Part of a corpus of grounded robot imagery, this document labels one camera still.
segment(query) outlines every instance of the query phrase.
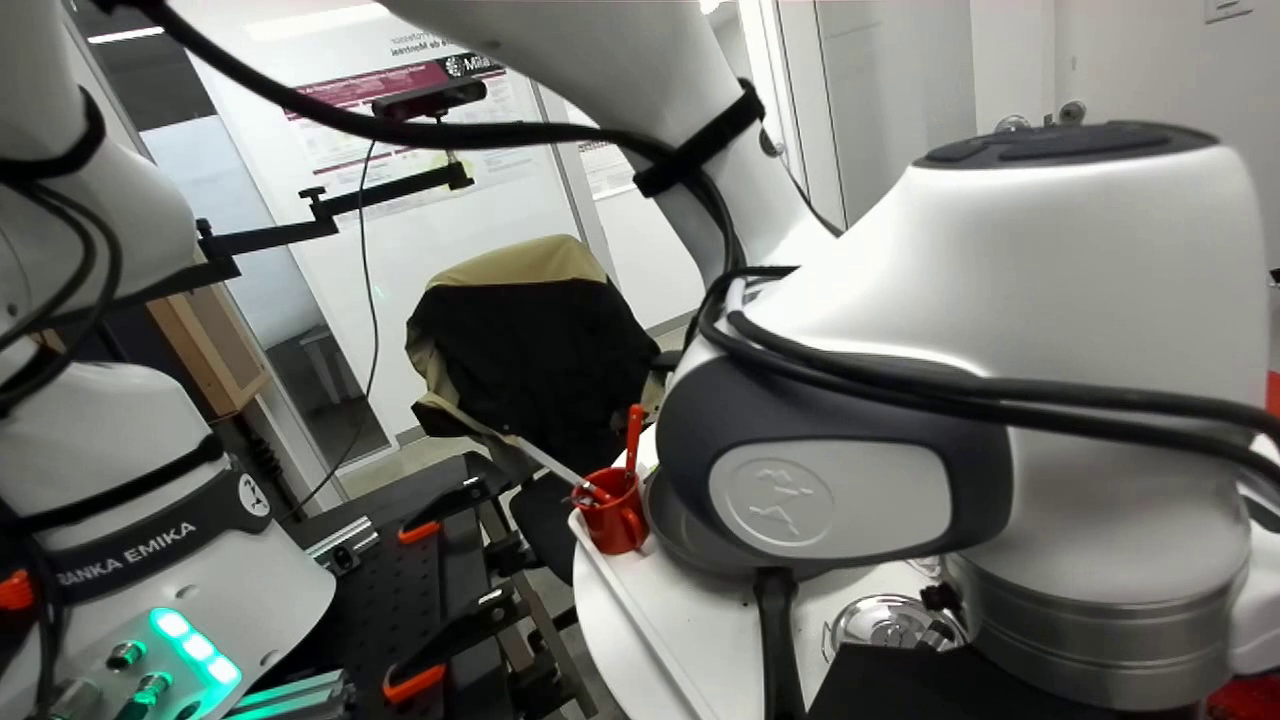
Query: green light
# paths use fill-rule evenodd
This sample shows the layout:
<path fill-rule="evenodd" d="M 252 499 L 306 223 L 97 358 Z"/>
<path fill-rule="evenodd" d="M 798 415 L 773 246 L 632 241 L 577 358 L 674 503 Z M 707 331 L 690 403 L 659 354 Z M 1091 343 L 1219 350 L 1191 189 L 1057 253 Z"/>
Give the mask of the green light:
<path fill-rule="evenodd" d="M 154 608 L 152 620 L 154 620 L 154 629 L 159 629 L 163 636 L 172 636 L 172 641 L 180 641 L 180 636 L 191 631 L 191 625 L 186 625 L 180 611 L 172 611 L 172 608 Z"/>
<path fill-rule="evenodd" d="M 207 676 L 210 680 L 219 680 L 219 685 L 238 685 L 238 669 L 231 662 L 231 660 L 210 660 L 210 662 L 202 662 L 207 669 Z"/>
<path fill-rule="evenodd" d="M 183 641 L 183 653 L 186 653 L 191 660 L 201 660 L 201 662 L 210 660 L 210 642 L 207 642 L 202 636 L 186 636 L 186 641 Z"/>

